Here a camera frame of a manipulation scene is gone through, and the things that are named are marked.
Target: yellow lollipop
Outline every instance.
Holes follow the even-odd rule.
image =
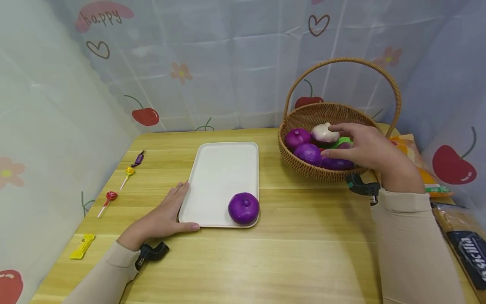
[[[132,168],[132,167],[128,167],[126,170],[126,177],[125,177],[125,180],[123,181],[123,184],[121,184],[121,187],[120,187],[120,190],[123,188],[123,186],[125,185],[126,181],[128,180],[128,178],[130,177],[130,175],[133,175],[135,173],[135,169]]]

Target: basket handle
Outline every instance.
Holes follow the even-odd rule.
[[[289,94],[287,95],[287,101],[285,102],[285,110],[283,112],[283,119],[285,120],[287,118],[287,112],[289,110],[290,98],[291,98],[292,93],[294,92],[295,88],[299,84],[299,82],[302,81],[302,79],[304,79],[304,77],[307,76],[307,75],[309,75],[312,71],[314,71],[314,70],[316,70],[316,69],[318,69],[320,67],[326,66],[326,65],[331,64],[331,63],[336,63],[336,62],[354,62],[354,63],[359,63],[359,64],[362,64],[364,66],[367,66],[367,67],[370,67],[370,68],[374,69],[375,71],[377,71],[378,73],[380,73],[381,75],[383,75],[383,77],[386,78],[386,80],[388,81],[388,83],[391,85],[392,90],[393,90],[393,93],[395,95],[395,115],[393,116],[393,120],[392,120],[392,123],[390,124],[390,128],[388,129],[388,131],[386,133],[386,137],[390,137],[390,135],[393,132],[393,129],[395,128],[395,125],[397,124],[398,117],[400,116],[400,111],[401,111],[401,94],[400,94],[400,90],[398,88],[397,83],[393,79],[392,75],[390,75],[390,73],[388,73],[385,69],[379,67],[378,65],[374,64],[373,62],[368,61],[366,59],[361,59],[361,58],[347,58],[347,57],[334,58],[334,59],[330,59],[330,60],[326,60],[326,61],[323,61],[321,63],[318,63],[315,66],[309,68],[307,71],[305,71],[294,82],[294,84],[290,88]]]

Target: wooden table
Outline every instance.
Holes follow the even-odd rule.
[[[256,142],[260,150],[257,225],[203,228],[166,239],[169,254],[144,266],[121,303],[381,303],[369,198],[352,193],[344,182],[322,183],[295,173],[281,160],[276,128],[138,137],[31,303],[62,302],[129,224],[189,178],[200,145],[246,141]],[[119,191],[125,168],[143,149],[142,165]],[[374,174],[365,173],[363,180],[374,181]],[[110,190],[119,196],[96,218]],[[96,239],[82,260],[70,260],[84,233]],[[467,303],[478,303],[456,266]]]

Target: garlic bulb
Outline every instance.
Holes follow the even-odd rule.
[[[316,125],[312,128],[311,135],[315,141],[322,144],[331,144],[339,140],[339,132],[329,131],[330,123]]]

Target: purple candy wrapper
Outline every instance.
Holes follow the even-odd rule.
[[[142,160],[143,160],[143,153],[145,152],[145,150],[143,150],[138,156],[137,156],[137,159],[135,160],[135,163],[132,164],[130,167],[132,168],[135,168],[136,166],[140,165],[142,163]]]

